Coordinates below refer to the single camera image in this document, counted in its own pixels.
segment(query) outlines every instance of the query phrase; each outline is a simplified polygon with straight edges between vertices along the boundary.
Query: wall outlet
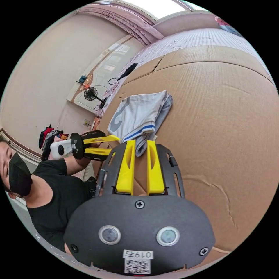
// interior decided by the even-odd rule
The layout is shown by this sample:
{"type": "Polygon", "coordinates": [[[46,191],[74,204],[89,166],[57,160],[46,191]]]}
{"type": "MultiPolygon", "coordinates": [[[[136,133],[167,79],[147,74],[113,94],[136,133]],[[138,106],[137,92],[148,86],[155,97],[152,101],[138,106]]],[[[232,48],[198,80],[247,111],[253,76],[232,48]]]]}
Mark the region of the wall outlet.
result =
{"type": "Polygon", "coordinates": [[[90,121],[85,119],[83,124],[84,124],[84,126],[88,127],[88,126],[90,126],[90,121]]]}

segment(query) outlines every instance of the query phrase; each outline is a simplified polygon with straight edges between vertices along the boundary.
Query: black fan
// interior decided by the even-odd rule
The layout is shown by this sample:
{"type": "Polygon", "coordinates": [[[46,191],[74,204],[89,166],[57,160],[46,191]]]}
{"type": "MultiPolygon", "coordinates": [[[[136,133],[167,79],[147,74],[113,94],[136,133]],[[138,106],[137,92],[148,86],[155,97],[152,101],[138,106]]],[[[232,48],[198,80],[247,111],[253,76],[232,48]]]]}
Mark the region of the black fan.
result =
{"type": "Polygon", "coordinates": [[[98,98],[98,91],[95,87],[88,87],[84,90],[84,98],[88,101],[93,101],[95,99],[99,100],[101,102],[99,108],[102,109],[105,105],[105,102],[107,98],[105,99],[100,99],[98,98]]]}

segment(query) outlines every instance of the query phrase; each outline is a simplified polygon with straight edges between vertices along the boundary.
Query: pink curtain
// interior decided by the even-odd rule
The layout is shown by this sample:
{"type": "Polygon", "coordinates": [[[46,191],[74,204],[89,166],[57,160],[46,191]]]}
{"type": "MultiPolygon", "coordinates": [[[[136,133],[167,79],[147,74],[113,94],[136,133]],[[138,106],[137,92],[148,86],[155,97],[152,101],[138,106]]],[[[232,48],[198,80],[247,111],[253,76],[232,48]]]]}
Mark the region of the pink curtain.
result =
{"type": "Polygon", "coordinates": [[[76,14],[99,16],[116,24],[144,46],[148,46],[164,36],[146,20],[123,7],[113,5],[89,4],[76,11],[76,14]]]}

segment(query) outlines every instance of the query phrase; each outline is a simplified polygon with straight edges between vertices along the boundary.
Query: person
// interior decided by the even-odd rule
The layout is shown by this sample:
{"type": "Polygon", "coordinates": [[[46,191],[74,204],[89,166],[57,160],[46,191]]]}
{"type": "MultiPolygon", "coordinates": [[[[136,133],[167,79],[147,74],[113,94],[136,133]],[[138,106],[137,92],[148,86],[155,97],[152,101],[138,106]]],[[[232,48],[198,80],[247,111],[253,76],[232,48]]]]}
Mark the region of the person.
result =
{"type": "Polygon", "coordinates": [[[95,195],[96,180],[71,176],[84,170],[90,160],[69,156],[40,162],[30,171],[18,153],[0,138],[0,183],[11,199],[23,198],[37,232],[57,249],[71,254],[63,240],[69,218],[77,207],[95,195]]]}

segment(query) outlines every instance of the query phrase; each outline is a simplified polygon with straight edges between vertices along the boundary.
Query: face mask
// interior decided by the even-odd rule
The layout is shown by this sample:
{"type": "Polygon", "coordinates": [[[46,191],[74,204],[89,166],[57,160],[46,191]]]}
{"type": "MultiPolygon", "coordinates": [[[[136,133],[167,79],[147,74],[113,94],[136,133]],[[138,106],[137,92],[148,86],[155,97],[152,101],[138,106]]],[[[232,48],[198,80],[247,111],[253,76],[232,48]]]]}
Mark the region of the face mask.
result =
{"type": "Polygon", "coordinates": [[[20,156],[15,153],[9,163],[9,182],[11,192],[20,197],[29,195],[31,191],[31,173],[20,156]]]}

